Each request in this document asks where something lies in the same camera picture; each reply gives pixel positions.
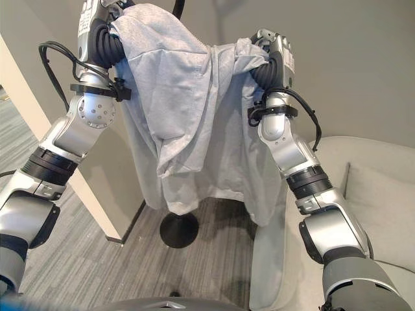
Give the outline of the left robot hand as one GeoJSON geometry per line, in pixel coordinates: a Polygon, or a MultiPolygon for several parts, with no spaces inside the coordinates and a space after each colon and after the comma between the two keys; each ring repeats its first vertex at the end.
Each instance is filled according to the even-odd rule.
{"type": "Polygon", "coordinates": [[[87,76],[115,89],[108,70],[125,58],[123,44],[111,33],[112,22],[123,15],[123,10],[134,6],[133,1],[84,1],[78,23],[78,60],[86,64],[75,66],[76,80],[89,84],[87,76]]]}

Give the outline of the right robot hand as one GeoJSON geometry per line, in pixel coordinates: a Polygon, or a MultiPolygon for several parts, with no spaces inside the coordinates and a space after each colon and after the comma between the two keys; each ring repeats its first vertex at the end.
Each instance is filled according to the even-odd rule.
{"type": "Polygon", "coordinates": [[[264,90],[292,87],[294,82],[294,56],[285,36],[267,29],[259,29],[251,42],[268,53],[268,63],[251,71],[255,82],[264,90]]]}

